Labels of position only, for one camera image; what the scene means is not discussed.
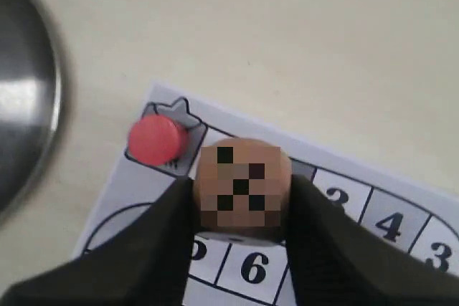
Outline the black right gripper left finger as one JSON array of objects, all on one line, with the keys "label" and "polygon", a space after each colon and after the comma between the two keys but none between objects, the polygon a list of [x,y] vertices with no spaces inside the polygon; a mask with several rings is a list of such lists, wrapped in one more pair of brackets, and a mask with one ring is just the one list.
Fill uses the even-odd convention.
[{"label": "black right gripper left finger", "polygon": [[2,305],[181,305],[194,246],[193,181],[176,179],[100,246],[17,282]]}]

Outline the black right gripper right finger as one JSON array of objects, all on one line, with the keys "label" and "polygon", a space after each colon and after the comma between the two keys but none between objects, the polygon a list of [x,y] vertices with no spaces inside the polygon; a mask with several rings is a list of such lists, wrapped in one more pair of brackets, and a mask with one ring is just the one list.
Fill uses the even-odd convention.
[{"label": "black right gripper right finger", "polygon": [[458,278],[359,226],[306,177],[291,179],[286,252],[297,305],[457,305]]}]

